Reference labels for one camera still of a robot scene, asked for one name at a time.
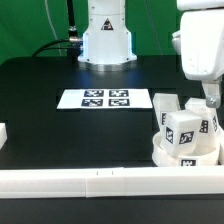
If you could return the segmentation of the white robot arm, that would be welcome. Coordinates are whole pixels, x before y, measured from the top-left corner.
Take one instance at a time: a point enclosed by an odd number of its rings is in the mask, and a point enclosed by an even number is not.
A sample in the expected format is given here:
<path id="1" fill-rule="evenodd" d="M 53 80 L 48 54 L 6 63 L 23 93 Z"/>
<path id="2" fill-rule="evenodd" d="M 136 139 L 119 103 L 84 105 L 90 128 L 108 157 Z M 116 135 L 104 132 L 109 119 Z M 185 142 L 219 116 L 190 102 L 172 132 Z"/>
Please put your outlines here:
<path id="1" fill-rule="evenodd" d="M 176 0 L 183 12 L 172 44 L 189 80 L 202 83 L 206 105 L 222 102 L 224 76 L 224 0 Z M 89 25 L 79 63 L 98 71 L 116 71 L 134 62 L 132 37 L 125 24 L 125 0 L 88 0 Z"/>

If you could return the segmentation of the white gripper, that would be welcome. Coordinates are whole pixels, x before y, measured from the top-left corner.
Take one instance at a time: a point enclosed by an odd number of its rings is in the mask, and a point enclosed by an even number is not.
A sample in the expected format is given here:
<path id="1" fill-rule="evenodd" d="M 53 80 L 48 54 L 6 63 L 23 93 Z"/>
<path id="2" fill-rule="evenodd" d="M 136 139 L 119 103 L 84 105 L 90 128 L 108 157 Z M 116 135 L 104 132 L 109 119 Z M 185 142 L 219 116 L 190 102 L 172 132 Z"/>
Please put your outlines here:
<path id="1" fill-rule="evenodd" d="M 224 73 L 224 9 L 185 12 L 180 21 L 179 51 L 187 79 L 217 80 Z M 209 108 L 221 106 L 221 84 L 202 83 Z"/>

